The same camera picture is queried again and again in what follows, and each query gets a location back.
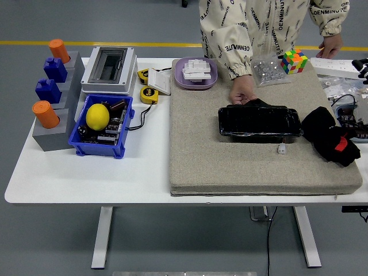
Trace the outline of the person's right hand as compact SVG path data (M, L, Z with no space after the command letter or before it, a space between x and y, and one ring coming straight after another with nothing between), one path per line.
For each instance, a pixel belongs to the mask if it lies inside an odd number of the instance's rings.
M252 75L243 75L233 80L229 93L229 100L234 105L245 105L247 102L257 99L254 92L254 80Z

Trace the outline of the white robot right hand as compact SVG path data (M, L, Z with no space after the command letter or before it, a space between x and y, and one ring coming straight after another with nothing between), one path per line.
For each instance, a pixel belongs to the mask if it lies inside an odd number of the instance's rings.
M354 68L359 72L358 78L364 79L363 84L368 85L368 58L365 59L355 59L351 62Z

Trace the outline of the person's left hand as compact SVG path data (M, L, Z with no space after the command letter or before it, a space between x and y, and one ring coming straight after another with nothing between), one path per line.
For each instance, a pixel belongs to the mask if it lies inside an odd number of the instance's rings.
M317 58L332 59L343 46L343 40L340 33L333 36L324 36L323 42L319 45Z

